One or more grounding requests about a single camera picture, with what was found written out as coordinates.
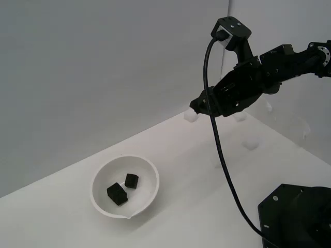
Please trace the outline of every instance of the black cable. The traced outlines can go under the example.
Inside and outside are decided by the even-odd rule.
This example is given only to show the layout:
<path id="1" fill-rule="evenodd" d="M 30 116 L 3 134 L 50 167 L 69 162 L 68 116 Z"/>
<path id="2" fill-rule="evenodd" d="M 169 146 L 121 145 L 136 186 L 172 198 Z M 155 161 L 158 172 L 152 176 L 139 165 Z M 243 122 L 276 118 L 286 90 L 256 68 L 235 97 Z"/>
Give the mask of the black cable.
<path id="1" fill-rule="evenodd" d="M 223 156 L 223 152 L 222 152 L 222 147 L 221 147 L 221 142 L 219 140 L 219 134 L 218 134 L 218 130 L 217 130 L 217 125 L 216 125 L 216 121 L 215 121 L 215 118 L 212 116 L 212 108 L 210 106 L 210 95 L 209 95 L 209 87 L 208 87 L 208 61 L 209 61 L 209 55 L 210 55 L 210 52 L 212 50 L 212 47 L 214 45 L 214 43 L 217 41 L 216 38 L 213 38 L 208 47 L 207 47 L 207 51 L 206 51 L 206 55 L 205 55 L 205 60 L 204 60 L 204 63 L 203 63 L 203 85 L 204 85 L 204 89 L 205 89 L 205 92 L 206 92 L 206 100 L 207 100 L 207 109 L 208 109 L 208 114 L 210 116 L 210 120 L 212 122 L 212 127 L 213 127 L 213 132 L 214 132 L 214 137 L 215 137 L 215 143 L 216 143 L 216 147 L 217 147 L 217 152 L 218 152 L 218 156 L 219 156 L 219 159 L 221 161 L 221 165 L 222 165 L 222 168 L 223 168 L 223 171 L 224 171 L 224 174 L 225 174 L 225 177 L 227 179 L 227 182 L 229 184 L 229 187 L 230 187 L 230 190 L 231 190 L 231 193 L 233 195 L 233 198 L 234 198 L 234 201 L 236 202 L 237 204 L 237 207 L 240 211 L 240 213 L 242 214 L 242 216 L 244 217 L 244 219 L 246 220 L 246 222 L 248 223 L 248 225 L 258 234 L 260 235 L 264 240 L 266 240 L 267 242 L 269 242 L 271 245 L 273 245 L 274 247 L 278 248 L 277 245 L 275 245 L 274 243 L 272 243 L 270 240 L 267 239 L 267 237 L 260 231 L 258 230 L 254 224 L 251 222 L 251 220 L 248 218 L 247 214 L 245 213 L 241 203 L 240 203 L 240 200 L 238 198 L 238 195 L 237 195 L 237 192 L 233 186 L 233 183 L 232 183 L 232 180 L 231 180 L 231 177 L 230 177 L 230 174 L 229 174 L 229 171 L 228 171 L 228 168 L 227 168 L 227 164 L 225 163 L 225 159 L 224 159 L 224 156 Z"/>

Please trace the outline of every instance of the white bowl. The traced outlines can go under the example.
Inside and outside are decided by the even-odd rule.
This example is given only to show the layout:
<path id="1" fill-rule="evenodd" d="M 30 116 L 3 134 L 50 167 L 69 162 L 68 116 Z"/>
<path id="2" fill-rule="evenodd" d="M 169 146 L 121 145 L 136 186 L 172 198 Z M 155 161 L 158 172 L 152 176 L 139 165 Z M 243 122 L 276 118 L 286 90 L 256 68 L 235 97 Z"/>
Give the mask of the white bowl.
<path id="1" fill-rule="evenodd" d="M 124 186 L 127 173 L 139 176 L 135 190 Z M 127 192 L 128 201 L 121 206 L 107 196 L 107 188 L 116 182 Z M 95 174 L 90 198 L 100 213 L 113 218 L 129 219 L 152 203 L 159 185 L 159 173 L 151 161 L 135 155 L 120 156 L 102 166 Z"/>

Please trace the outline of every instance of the bowl rim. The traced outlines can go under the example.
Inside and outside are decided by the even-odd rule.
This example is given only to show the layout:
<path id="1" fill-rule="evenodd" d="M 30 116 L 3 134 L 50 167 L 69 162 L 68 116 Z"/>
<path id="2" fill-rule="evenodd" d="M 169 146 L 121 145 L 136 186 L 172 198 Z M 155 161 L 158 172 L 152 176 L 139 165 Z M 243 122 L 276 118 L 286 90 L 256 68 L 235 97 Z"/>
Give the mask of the bowl rim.
<path id="1" fill-rule="evenodd" d="M 124 216 L 124 215 L 120 215 L 120 214 L 112 214 L 112 213 L 108 213 L 108 212 L 104 211 L 102 208 L 99 207 L 99 205 L 96 203 L 96 201 L 95 201 L 95 199 L 93 197 L 93 183 L 94 183 L 97 175 L 99 174 L 99 172 L 102 170 L 102 168 L 104 168 L 106 165 L 108 165 L 112 161 L 114 161 L 116 159 L 119 159 L 119 158 L 123 158 L 123 157 L 136 157 L 136 158 L 140 158 L 142 160 L 145 160 L 153 168 L 153 170 L 155 172 L 155 176 L 156 176 L 156 187 L 155 187 L 155 191 L 154 191 L 153 195 L 151 196 L 151 198 L 149 199 L 149 201 L 147 201 L 146 204 L 142 208 L 138 209 L 130 217 L 127 217 L 127 216 Z M 142 157 L 142 156 L 139 156 L 139 155 L 135 155 L 135 154 L 121 154 L 120 156 L 116 156 L 116 157 L 112 158 L 110 161 L 108 161 L 107 163 L 105 163 L 102 166 L 100 166 L 99 169 L 96 171 L 96 173 L 94 174 L 94 177 L 92 179 L 92 182 L 90 184 L 89 198 L 90 198 L 90 200 L 92 202 L 92 205 L 100 213 L 102 213 L 103 215 L 106 215 L 106 216 L 112 217 L 112 218 L 116 218 L 116 219 L 130 219 L 131 217 L 133 217 L 133 216 L 137 215 L 138 213 L 142 212 L 143 210 L 145 210 L 153 202 L 153 200 L 155 199 L 156 194 L 157 194 L 157 192 L 159 190 L 159 186 L 160 186 L 160 176 L 159 176 L 159 173 L 158 173 L 155 165 L 149 159 L 147 159 L 145 157 Z"/>

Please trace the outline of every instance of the black cube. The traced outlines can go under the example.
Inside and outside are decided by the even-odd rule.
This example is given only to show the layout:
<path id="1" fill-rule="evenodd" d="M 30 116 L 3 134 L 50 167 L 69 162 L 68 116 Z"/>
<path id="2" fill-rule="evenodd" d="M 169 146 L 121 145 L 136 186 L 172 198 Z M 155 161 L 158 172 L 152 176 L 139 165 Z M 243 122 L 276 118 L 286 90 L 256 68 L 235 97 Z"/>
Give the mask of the black cube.
<path id="1" fill-rule="evenodd" d="M 107 189 L 107 195 L 118 206 L 128 201 L 127 193 L 118 183 L 114 183 Z"/>
<path id="2" fill-rule="evenodd" d="M 135 174 L 127 174 L 125 179 L 125 187 L 136 189 L 139 177 Z"/>

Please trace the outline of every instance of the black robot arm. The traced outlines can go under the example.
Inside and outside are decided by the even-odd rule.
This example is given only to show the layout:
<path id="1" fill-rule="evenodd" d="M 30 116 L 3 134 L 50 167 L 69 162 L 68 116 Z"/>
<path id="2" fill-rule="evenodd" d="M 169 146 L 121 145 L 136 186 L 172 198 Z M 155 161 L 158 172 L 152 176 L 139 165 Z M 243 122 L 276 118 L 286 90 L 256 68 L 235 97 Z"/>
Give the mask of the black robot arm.
<path id="1" fill-rule="evenodd" d="M 275 94 L 282 82 L 307 73 L 331 77 L 331 41 L 312 42 L 295 53 L 289 44 L 253 56 L 248 38 L 251 31 L 234 17 L 217 21 L 212 38 L 237 54 L 238 64 L 216 86 L 209 87 L 214 117 L 229 116 L 252 105 L 261 94 Z M 206 92 L 190 103 L 196 113 L 208 115 Z"/>

